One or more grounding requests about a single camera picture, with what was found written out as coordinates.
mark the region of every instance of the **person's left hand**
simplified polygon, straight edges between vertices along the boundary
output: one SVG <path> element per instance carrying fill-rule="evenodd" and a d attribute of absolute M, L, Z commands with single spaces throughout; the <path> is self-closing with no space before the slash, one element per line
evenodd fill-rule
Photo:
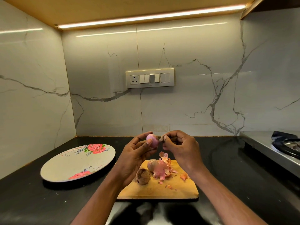
<path fill-rule="evenodd" d="M 148 139 L 147 142 L 144 140 L 150 133 L 152 132 L 140 134 L 126 144 L 118 161 L 111 170 L 118 180 L 122 182 L 122 188 L 130 184 L 141 164 L 156 152 L 157 148 L 150 148 L 152 139 Z"/>

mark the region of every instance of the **cutting board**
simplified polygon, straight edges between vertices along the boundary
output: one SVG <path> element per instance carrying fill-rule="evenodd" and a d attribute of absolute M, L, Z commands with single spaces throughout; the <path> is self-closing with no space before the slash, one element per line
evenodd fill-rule
<path fill-rule="evenodd" d="M 149 160 L 145 160 L 140 168 L 147 168 Z M 172 160 L 171 167 L 178 172 L 172 173 L 160 185 L 158 179 L 151 176 L 151 180 L 146 185 L 137 183 L 136 178 L 126 186 L 118 196 L 118 200 L 132 199 L 196 199 L 199 196 L 195 183 L 188 178 L 183 181 L 180 174 L 184 173 L 176 160 Z"/>

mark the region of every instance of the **onion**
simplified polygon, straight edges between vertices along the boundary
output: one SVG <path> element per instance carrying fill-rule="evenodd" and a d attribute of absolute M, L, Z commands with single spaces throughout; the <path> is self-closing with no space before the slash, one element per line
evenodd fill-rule
<path fill-rule="evenodd" d="M 147 169 L 139 169 L 135 175 L 140 185 L 146 185 L 150 181 L 150 172 Z"/>
<path fill-rule="evenodd" d="M 147 167 L 150 172 L 154 171 L 154 168 L 158 165 L 158 161 L 156 159 L 149 160 Z"/>
<path fill-rule="evenodd" d="M 153 148 L 156 148 L 159 144 L 159 140 L 158 140 L 158 137 L 155 136 L 154 134 L 149 134 L 147 137 L 146 137 L 146 140 L 148 139 L 152 139 L 152 143 L 150 145 L 150 147 L 153 149 Z"/>

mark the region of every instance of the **floral plate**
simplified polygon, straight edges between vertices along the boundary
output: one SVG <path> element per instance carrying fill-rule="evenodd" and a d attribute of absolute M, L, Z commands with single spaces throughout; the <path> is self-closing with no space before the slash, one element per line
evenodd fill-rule
<path fill-rule="evenodd" d="M 48 160 L 40 170 L 43 179 L 66 182 L 101 170 L 115 157 L 115 149 L 105 144 L 90 144 L 64 151 Z"/>

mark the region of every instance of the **hand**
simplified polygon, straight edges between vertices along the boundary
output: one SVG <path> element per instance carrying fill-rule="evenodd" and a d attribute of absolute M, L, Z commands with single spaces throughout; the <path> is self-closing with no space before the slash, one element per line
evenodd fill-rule
<path fill-rule="evenodd" d="M 152 139 L 148 139 L 147 142 L 143 140 L 150 133 L 152 132 L 140 134 L 126 144 L 118 161 L 112 168 L 111 172 L 122 182 L 122 188 L 130 184 L 141 164 L 156 152 L 157 148 L 150 148 Z"/>
<path fill-rule="evenodd" d="M 171 151 L 179 166 L 191 177 L 205 166 L 200 155 L 199 144 L 194 137 L 175 130 L 164 134 L 163 149 Z"/>

